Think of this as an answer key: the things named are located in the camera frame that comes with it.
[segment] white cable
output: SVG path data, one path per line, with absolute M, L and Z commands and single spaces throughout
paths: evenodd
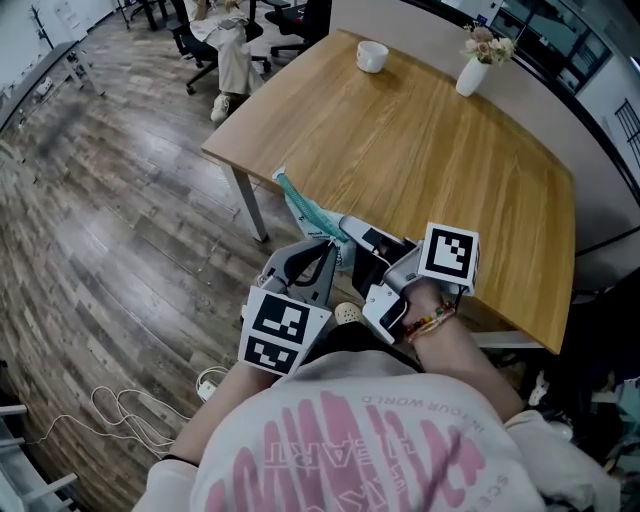
M 200 375 L 198 375 L 198 379 L 196 381 L 196 391 L 198 391 L 198 388 L 200 387 L 200 385 L 202 383 L 202 378 L 205 375 L 207 375 L 208 373 L 220 373 L 222 375 L 226 375 L 227 373 L 229 373 L 229 370 L 227 370 L 224 366 L 214 366 L 212 368 L 207 368 L 202 373 L 200 373 Z M 109 394 L 111 395 L 111 397 L 115 400 L 116 407 L 118 408 L 118 413 L 120 415 L 120 419 L 118 419 L 116 421 L 110 421 L 110 420 L 108 420 L 106 418 L 106 416 L 104 414 L 102 414 L 102 412 L 100 412 L 100 409 L 98 408 L 98 406 L 95 403 L 95 394 L 99 390 L 108 391 Z M 117 427 L 119 425 L 122 425 L 123 423 L 126 423 L 127 426 L 131 429 L 131 432 L 133 433 L 133 435 L 119 436 L 119 435 L 116 435 L 116 434 L 110 434 L 108 432 L 98 432 L 98 431 L 94 430 L 93 428 L 91 428 L 90 426 L 85 425 L 80 420 L 74 418 L 70 414 L 61 414 L 55 420 L 53 420 L 53 423 L 49 427 L 49 430 L 47 430 L 47 433 L 44 435 L 44 437 L 38 439 L 37 441 L 33 441 L 33 442 L 30 442 L 30 443 L 26 443 L 26 444 L 27 445 L 36 445 L 36 444 L 40 444 L 40 443 L 46 441 L 47 438 L 49 437 L 49 435 L 51 434 L 53 428 L 55 427 L 56 423 L 58 423 L 58 421 L 63 419 L 63 418 L 69 418 L 70 420 L 72 420 L 73 422 L 77 423 L 81 427 L 84 427 L 87 430 L 90 430 L 91 432 L 93 432 L 94 434 L 96 434 L 96 435 L 98 435 L 100 437 L 113 437 L 114 439 L 137 441 L 137 442 L 141 443 L 142 446 L 144 446 L 147 450 L 149 450 L 151 453 L 153 453 L 158 459 L 162 459 L 163 455 L 166 455 L 167 453 L 169 453 L 166 450 L 162 450 L 162 448 L 165 448 L 167 446 L 171 446 L 173 444 L 174 440 L 169 438 L 169 437 L 163 436 L 160 432 L 158 432 L 158 430 L 156 430 L 154 427 L 152 427 L 151 424 L 147 420 L 145 420 L 144 418 L 142 418 L 142 417 L 140 417 L 140 416 L 138 416 L 136 414 L 131 414 L 127 410 L 127 408 L 124 405 L 122 405 L 122 403 L 120 402 L 120 397 L 125 393 L 138 393 L 140 395 L 144 395 L 147 398 L 149 398 L 149 399 L 151 399 L 151 400 L 153 400 L 155 402 L 158 402 L 159 404 L 164 405 L 167 409 L 169 409 L 176 416 L 179 416 L 183 420 L 189 421 L 191 419 L 188 416 L 185 416 L 185 415 L 179 413 L 176 409 L 171 407 L 169 404 L 163 402 L 162 400 L 159 400 L 159 399 L 155 398 L 154 396 L 151 396 L 149 393 L 145 393 L 144 391 L 138 391 L 137 389 L 124 389 L 124 390 L 120 391 L 116 395 L 110 388 L 108 388 L 106 386 L 98 386 L 97 388 L 95 388 L 91 392 L 91 405 L 93 405 L 93 408 L 95 409 L 96 413 L 98 413 L 98 416 L 100 416 L 102 421 L 104 421 L 106 424 L 111 425 L 113 427 Z M 133 424 L 130 423 L 129 420 L 131 420 L 135 424 L 135 426 L 139 429 L 139 431 L 136 430 L 136 428 L 134 428 Z M 152 440 L 151 437 L 149 437 L 149 435 L 154 436 L 157 439 L 157 441 Z

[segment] white vase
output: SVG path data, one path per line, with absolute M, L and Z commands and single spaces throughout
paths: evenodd
M 490 64 L 483 64 L 475 57 L 467 62 L 456 83 L 456 91 L 462 96 L 470 96 L 482 83 Z

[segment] white cup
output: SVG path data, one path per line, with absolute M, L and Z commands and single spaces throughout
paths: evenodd
M 379 73 L 389 55 L 389 48 L 375 41 L 362 41 L 358 44 L 358 57 L 356 62 L 362 71 L 367 73 Z

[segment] beige pants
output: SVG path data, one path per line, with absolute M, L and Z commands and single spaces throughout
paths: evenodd
M 251 63 L 251 50 L 241 21 L 230 29 L 218 27 L 205 43 L 218 51 L 220 92 L 252 94 L 264 83 Z

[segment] person's arm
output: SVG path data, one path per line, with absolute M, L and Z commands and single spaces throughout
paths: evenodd
M 442 305 L 435 283 L 422 280 L 405 294 L 410 307 L 404 325 L 411 325 Z M 522 411 L 522 400 L 482 353 L 469 331 L 456 317 L 413 342 L 427 373 L 447 375 L 469 384 L 491 403 L 502 421 Z
M 170 453 L 200 464 L 202 454 L 220 422 L 247 398 L 271 387 L 277 376 L 245 363 L 236 363 L 215 393 L 182 429 Z

